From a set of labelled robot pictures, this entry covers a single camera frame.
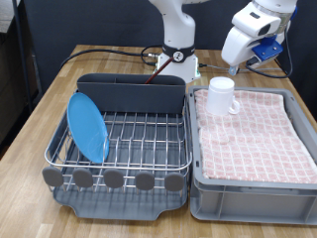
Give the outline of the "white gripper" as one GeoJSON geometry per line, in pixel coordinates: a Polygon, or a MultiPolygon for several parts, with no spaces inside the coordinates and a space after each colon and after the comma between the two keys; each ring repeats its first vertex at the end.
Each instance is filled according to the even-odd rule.
{"type": "Polygon", "coordinates": [[[252,48],[260,44],[260,38],[254,38],[233,27],[224,43],[221,57],[230,66],[229,73],[236,75],[239,71],[238,65],[249,60],[254,52],[252,48]]]}

